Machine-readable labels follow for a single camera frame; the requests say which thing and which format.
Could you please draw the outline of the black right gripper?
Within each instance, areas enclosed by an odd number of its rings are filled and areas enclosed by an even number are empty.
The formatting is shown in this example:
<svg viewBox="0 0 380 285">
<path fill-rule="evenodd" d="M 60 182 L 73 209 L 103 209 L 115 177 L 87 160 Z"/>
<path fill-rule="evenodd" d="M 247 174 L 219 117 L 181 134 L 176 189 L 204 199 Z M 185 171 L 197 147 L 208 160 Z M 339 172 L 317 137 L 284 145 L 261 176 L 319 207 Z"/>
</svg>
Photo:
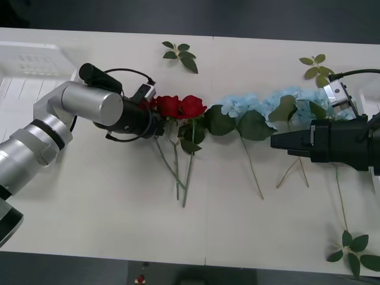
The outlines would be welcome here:
<svg viewBox="0 0 380 285">
<path fill-rule="evenodd" d="M 288 150 L 291 156 L 310 156 L 313 163 L 343 163 L 357 171 L 367 171 L 369 140 L 360 139 L 367 121 L 367 116 L 349 121 L 313 120 L 310 130 L 272 135 L 270 146 Z"/>
</svg>

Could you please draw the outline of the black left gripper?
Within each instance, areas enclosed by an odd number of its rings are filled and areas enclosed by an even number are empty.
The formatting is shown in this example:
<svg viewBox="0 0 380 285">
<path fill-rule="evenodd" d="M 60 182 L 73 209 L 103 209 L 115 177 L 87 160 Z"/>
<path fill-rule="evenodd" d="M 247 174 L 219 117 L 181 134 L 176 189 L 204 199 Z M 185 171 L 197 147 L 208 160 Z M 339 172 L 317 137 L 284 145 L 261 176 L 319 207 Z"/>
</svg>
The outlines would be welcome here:
<svg viewBox="0 0 380 285">
<path fill-rule="evenodd" d="M 161 137 L 164 134 L 165 117 L 159 114 L 152 107 L 148 107 L 148 127 L 149 129 L 142 133 L 143 138 Z"/>
</svg>

